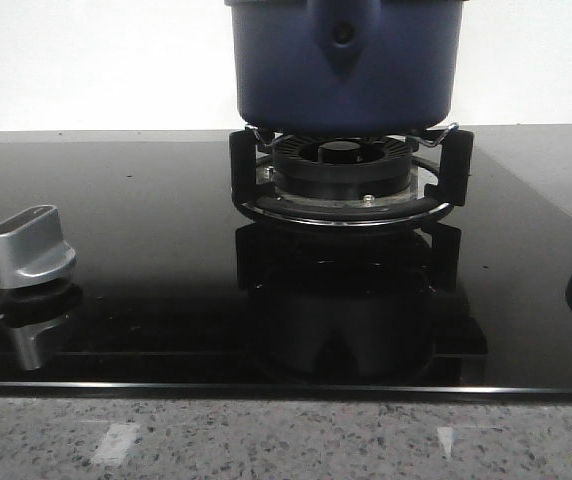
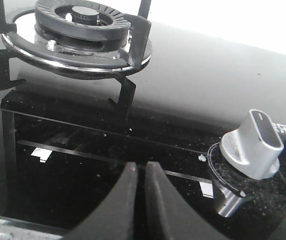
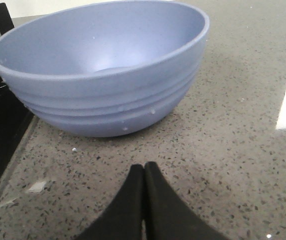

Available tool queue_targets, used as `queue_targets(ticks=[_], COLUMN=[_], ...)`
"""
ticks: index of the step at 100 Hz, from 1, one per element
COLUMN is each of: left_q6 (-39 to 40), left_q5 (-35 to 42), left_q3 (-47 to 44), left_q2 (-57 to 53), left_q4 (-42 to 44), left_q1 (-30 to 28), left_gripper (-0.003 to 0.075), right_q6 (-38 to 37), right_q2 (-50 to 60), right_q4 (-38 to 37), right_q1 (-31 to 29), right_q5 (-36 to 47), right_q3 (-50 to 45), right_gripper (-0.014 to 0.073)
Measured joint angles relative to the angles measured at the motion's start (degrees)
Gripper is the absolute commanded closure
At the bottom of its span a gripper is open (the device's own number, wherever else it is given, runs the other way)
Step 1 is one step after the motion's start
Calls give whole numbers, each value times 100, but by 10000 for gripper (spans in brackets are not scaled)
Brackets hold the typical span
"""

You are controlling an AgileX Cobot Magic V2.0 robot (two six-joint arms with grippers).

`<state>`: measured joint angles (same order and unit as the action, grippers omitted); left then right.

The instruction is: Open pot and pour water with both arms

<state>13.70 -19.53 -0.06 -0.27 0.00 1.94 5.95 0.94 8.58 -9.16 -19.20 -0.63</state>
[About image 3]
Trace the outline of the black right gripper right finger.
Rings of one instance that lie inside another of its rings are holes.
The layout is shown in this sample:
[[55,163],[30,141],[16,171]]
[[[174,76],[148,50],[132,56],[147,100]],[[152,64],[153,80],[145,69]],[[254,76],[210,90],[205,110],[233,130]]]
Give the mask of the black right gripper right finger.
[[163,176],[156,162],[144,166],[147,190],[146,235],[149,240],[226,240],[201,220]]

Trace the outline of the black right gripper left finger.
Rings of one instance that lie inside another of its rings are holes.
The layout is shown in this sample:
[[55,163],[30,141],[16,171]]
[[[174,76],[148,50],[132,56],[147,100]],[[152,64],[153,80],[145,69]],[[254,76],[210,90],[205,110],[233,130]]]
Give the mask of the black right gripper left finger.
[[140,164],[134,164],[111,203],[77,239],[140,240],[143,192],[144,168]]

